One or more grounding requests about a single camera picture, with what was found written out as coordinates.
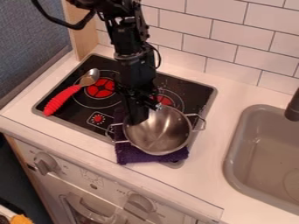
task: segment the pan handle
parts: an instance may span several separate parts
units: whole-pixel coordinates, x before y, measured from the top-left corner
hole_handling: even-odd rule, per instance
[[[125,143],[129,143],[129,140],[122,140],[122,141],[115,141],[110,135],[109,133],[111,134],[114,134],[115,132],[112,130],[113,127],[115,126],[122,126],[123,123],[122,122],[119,122],[119,123],[111,123],[109,124],[109,126],[107,127],[106,131],[105,131],[105,136],[110,138],[111,142],[115,143],[115,144],[125,144]]]
[[[198,117],[198,119],[200,120],[200,121],[202,121],[202,125],[201,125],[201,127],[200,127],[200,129],[199,130],[194,130],[194,132],[197,132],[197,131],[200,131],[200,130],[205,130],[205,127],[206,127],[206,120],[204,119],[204,118],[202,118],[201,117],[201,115],[199,115],[199,114],[186,114],[185,116],[196,116],[196,117]]]

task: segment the red spoon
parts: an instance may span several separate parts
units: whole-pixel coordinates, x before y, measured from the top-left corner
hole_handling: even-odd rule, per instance
[[[93,85],[100,78],[100,71],[97,68],[90,69],[84,74],[78,85],[66,88],[62,92],[55,95],[44,108],[44,115],[51,116],[55,113],[72,95],[77,93],[81,88]]]

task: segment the stainless steel pan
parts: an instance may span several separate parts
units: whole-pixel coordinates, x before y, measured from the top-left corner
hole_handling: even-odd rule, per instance
[[[176,108],[162,106],[158,111],[151,110],[149,119],[137,125],[129,125],[127,118],[123,123],[111,124],[106,136],[110,137],[111,128],[122,125],[127,140],[115,141],[116,144],[131,143],[150,155],[166,155],[182,149],[190,142],[192,125],[188,116],[197,116],[204,122],[202,129],[205,128],[205,120],[200,115],[185,115]]]

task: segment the toy stove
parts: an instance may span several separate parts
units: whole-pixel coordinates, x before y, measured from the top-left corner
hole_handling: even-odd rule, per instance
[[[105,132],[108,125],[114,121],[115,109],[122,107],[121,97],[115,93],[115,84],[112,79],[117,73],[117,62],[112,59],[91,55],[38,102],[33,112],[43,116],[42,111],[53,96],[78,84],[80,77],[92,68],[98,68],[101,71],[98,81],[93,86],[81,89],[54,115],[45,118],[111,143],[111,140],[105,137]],[[214,92],[212,87],[162,73],[157,74],[155,83],[159,88],[158,100],[162,104],[177,108],[185,114],[196,113],[205,116],[206,105],[208,102],[211,104],[209,100]],[[190,119],[195,127],[198,124],[198,118]]]

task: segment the purple towel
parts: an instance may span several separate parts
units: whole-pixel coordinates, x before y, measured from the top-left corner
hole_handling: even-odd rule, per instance
[[[124,112],[122,108],[117,108],[115,110],[115,123],[122,123],[124,118]],[[122,126],[115,127],[115,140],[121,141],[126,140],[122,132]],[[135,146],[132,146],[130,143],[116,143],[115,144],[115,153],[117,157],[117,163],[119,165],[132,164],[132,163],[145,163],[145,162],[177,162],[183,159],[187,159],[189,151],[187,147],[184,147],[181,150],[177,150],[168,155],[163,156],[153,156],[147,154]]]

